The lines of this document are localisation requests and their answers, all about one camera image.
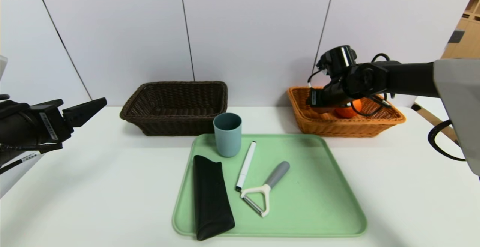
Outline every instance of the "peeler blade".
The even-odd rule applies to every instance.
[[[264,214],[264,211],[262,210],[262,208],[260,208],[257,205],[257,203],[255,203],[253,200],[251,200],[248,196],[244,196],[242,199],[260,216],[262,216]]]

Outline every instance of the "brown wicker basket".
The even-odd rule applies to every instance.
[[[226,86],[221,81],[145,83],[125,103],[120,118],[147,136],[211,134],[213,119],[227,109]]]
[[[351,119],[343,119],[335,112],[319,114],[307,105],[309,94],[309,87],[292,87],[288,90],[298,127],[306,134],[366,138],[376,136],[406,120],[393,105],[389,109],[382,108],[378,113],[368,117],[357,115]],[[378,107],[378,104],[369,98],[361,100],[363,113],[368,114]]]

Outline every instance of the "blue cup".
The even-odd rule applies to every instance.
[[[218,153],[223,157],[233,157],[242,146],[242,119],[234,113],[222,113],[215,117],[215,141]]]

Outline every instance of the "vegetable peeler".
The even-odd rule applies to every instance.
[[[287,161],[281,162],[275,170],[270,174],[268,179],[260,187],[248,188],[242,191],[240,197],[260,216],[265,217],[270,211],[270,191],[273,189],[275,184],[280,181],[280,179],[287,173],[290,169],[290,164]],[[249,193],[262,193],[265,197],[265,211],[262,210],[254,201],[252,201],[247,194]]]

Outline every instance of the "black pouch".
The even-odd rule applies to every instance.
[[[222,163],[202,155],[193,158],[197,240],[206,240],[235,227],[228,202]]]

